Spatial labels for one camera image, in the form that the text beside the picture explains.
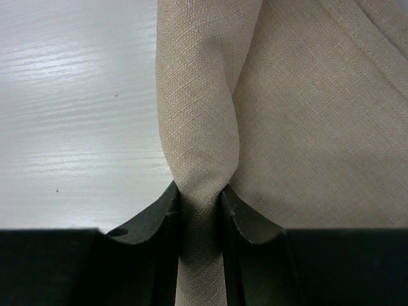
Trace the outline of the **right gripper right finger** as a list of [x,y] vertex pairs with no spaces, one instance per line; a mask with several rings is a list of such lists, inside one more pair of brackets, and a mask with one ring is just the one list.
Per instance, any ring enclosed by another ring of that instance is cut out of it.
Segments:
[[406,305],[407,230],[285,229],[219,196],[229,305]]

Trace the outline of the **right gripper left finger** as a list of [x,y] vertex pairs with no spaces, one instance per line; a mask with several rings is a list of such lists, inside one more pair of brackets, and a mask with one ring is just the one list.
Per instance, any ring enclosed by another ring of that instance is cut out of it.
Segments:
[[173,305],[180,236],[175,184],[108,233],[4,229],[1,304]]

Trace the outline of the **beige cloth napkin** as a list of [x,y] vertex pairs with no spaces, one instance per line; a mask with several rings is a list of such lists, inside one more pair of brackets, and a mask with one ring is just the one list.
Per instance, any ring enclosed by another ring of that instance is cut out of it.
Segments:
[[402,1],[159,1],[159,133],[185,235],[177,305],[226,305],[215,202],[284,227],[407,226]]

